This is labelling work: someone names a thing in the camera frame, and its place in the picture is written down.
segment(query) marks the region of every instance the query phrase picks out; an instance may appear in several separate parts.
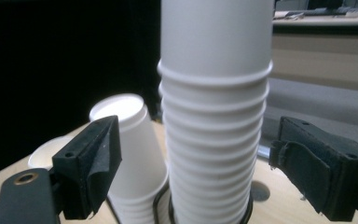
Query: paper cup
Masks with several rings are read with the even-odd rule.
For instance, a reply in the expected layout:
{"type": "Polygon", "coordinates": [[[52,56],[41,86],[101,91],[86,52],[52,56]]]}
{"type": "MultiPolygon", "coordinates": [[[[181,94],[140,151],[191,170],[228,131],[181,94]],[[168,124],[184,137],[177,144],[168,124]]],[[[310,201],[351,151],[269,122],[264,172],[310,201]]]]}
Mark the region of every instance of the paper cup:
{"type": "Polygon", "coordinates": [[[268,66],[273,1],[162,1],[161,62],[192,77],[241,76],[268,66]]]}
{"type": "Polygon", "coordinates": [[[118,116],[122,162],[109,193],[136,200],[153,192],[167,174],[167,166],[141,96],[119,94],[96,104],[89,113],[91,121],[118,116]]]}
{"type": "Polygon", "coordinates": [[[31,154],[28,160],[28,167],[45,168],[49,170],[53,166],[51,158],[73,138],[72,136],[61,136],[47,141],[31,154]]]}
{"type": "MultiPolygon", "coordinates": [[[[115,208],[120,223],[123,224],[154,224],[153,201],[158,193],[168,181],[168,173],[160,185],[151,193],[138,199],[122,199],[112,193],[108,193],[108,198],[115,208]]],[[[158,203],[158,220],[159,223],[168,224],[168,204],[170,193],[167,191],[158,203]]]]}

